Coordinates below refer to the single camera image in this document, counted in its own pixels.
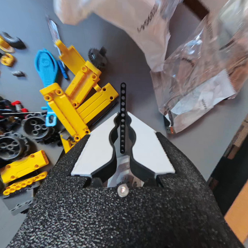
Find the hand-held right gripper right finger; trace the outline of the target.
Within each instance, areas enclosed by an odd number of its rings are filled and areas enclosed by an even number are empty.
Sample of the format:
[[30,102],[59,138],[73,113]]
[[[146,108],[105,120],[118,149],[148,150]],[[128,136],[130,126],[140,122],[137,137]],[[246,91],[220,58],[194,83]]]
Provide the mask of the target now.
[[131,141],[130,169],[135,176],[158,176],[175,173],[157,132],[132,113],[126,113]]

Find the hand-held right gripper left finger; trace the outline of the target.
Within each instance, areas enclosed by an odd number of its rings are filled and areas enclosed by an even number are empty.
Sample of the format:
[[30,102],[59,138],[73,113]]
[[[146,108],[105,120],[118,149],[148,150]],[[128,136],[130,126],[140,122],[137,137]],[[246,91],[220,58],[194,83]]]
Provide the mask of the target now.
[[90,133],[71,176],[109,178],[115,173],[118,127],[119,113],[115,113]]

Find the black long brick beam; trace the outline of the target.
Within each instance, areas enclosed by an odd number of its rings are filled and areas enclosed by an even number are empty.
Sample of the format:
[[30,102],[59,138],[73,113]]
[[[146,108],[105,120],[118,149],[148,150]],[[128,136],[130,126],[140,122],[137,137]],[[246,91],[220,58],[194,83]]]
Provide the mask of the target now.
[[120,153],[125,153],[126,144],[126,83],[120,86]]

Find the grey desk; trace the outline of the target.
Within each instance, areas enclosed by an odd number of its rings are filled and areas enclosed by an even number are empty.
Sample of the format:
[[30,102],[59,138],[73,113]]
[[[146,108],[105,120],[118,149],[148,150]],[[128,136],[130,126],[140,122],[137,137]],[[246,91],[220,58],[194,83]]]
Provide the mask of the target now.
[[[54,13],[52,1],[1,1],[1,33],[19,37],[27,46],[16,50],[14,71],[23,71],[25,77],[15,77],[12,68],[1,65],[1,96],[10,101],[19,100],[30,112],[45,105],[39,90],[42,81],[34,67],[39,49],[46,48],[54,57],[54,47],[46,21],[48,15],[58,26],[59,35],[67,46],[73,45],[84,59],[91,47],[107,49],[107,68],[101,74],[99,85],[110,83],[116,91],[120,83],[127,84],[127,108],[132,114],[158,132],[166,135],[163,116],[159,113],[150,68],[143,52],[121,29],[95,14],[77,26],[61,23]],[[247,82],[231,100],[216,105],[201,119],[184,131],[169,135],[171,140],[198,168],[205,180],[224,154],[231,139],[247,115]]]

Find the pile of loose toy bricks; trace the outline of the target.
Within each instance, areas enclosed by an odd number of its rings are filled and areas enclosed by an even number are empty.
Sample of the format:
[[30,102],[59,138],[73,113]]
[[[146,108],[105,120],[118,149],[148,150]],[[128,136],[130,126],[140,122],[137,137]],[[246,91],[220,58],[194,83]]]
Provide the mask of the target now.
[[[63,135],[60,134],[64,151],[67,153],[84,136],[90,134],[87,124],[100,113],[105,112],[119,94],[110,83],[102,88],[98,85],[101,71],[90,61],[85,61],[74,46],[67,48],[61,40],[56,40],[55,44],[62,52],[59,56],[60,60],[73,72],[75,77],[65,92],[56,81],[41,89],[40,92],[69,133],[69,138],[63,138]],[[83,103],[92,88],[95,89],[95,94]],[[41,150],[17,160],[17,162],[7,164],[1,169],[1,179],[3,183],[8,184],[47,164],[48,159],[45,152]],[[47,172],[42,172],[38,176],[11,184],[4,190],[3,195],[8,196],[46,176]]]

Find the grey battery box brick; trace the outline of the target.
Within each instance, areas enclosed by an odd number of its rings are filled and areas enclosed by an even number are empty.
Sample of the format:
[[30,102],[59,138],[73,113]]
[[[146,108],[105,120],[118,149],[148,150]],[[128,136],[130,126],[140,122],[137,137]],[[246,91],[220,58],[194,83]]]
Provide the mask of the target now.
[[30,208],[34,196],[34,189],[29,189],[19,193],[15,192],[8,196],[1,196],[1,199],[11,214],[15,216]]

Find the clear plastic bags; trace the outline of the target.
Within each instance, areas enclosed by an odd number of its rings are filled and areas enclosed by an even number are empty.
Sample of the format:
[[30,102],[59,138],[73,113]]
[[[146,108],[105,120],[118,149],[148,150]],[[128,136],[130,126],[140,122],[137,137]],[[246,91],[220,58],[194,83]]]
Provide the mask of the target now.
[[228,1],[204,16],[193,35],[165,59],[169,21],[182,1],[53,1],[64,24],[94,13],[124,30],[150,67],[158,110],[169,133],[179,133],[247,80],[247,1]]

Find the light blue curved brick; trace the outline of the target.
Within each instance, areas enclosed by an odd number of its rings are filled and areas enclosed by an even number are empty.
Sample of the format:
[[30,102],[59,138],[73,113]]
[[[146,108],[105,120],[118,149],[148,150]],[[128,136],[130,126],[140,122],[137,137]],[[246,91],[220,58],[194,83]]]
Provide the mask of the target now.
[[[44,88],[52,85],[57,80],[58,64],[52,54],[45,48],[38,50],[34,65],[40,79],[42,80]],[[48,127],[57,124],[57,116],[50,108],[48,101],[46,101],[47,114],[45,118],[45,125]]]

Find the orange wooden table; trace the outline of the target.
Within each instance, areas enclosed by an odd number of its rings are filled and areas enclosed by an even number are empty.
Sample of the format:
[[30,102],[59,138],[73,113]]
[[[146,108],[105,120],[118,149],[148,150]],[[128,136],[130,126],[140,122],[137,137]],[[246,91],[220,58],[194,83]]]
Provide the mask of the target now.
[[238,240],[244,244],[248,236],[248,181],[240,190],[224,219]]

